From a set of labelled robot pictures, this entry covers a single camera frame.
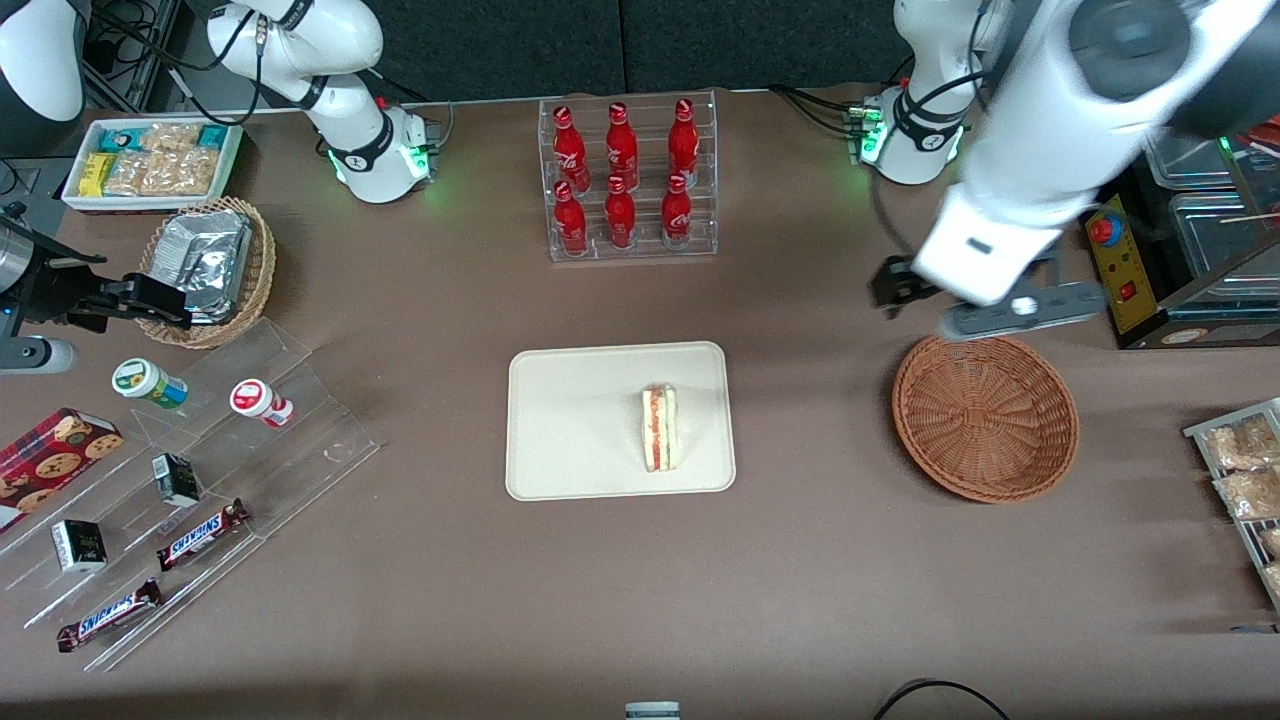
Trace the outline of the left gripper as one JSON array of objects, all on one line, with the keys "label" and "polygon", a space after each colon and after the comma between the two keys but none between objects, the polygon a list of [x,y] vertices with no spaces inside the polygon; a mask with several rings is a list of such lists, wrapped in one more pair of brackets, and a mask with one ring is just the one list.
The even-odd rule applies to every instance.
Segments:
[{"label": "left gripper", "polygon": [[[870,278],[870,297],[874,304],[884,304],[890,320],[909,304],[934,297],[938,288],[978,307],[993,306],[1009,296],[1032,261],[1061,233],[1061,225],[1000,220],[974,200],[965,184],[951,184],[911,268],[909,258],[886,258]],[[915,284],[913,272],[933,286]]]}]

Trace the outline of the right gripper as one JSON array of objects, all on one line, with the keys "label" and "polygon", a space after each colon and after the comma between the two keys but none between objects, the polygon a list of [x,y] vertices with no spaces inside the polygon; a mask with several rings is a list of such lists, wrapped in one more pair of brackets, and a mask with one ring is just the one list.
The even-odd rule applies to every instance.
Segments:
[{"label": "right gripper", "polygon": [[[105,316],[191,328],[183,291],[143,273],[106,282],[90,269],[106,260],[69,249],[19,222],[4,222],[3,302],[13,305],[23,322],[51,322],[97,334],[108,328]],[[97,315],[91,305],[102,284],[110,300],[99,301]]]}]

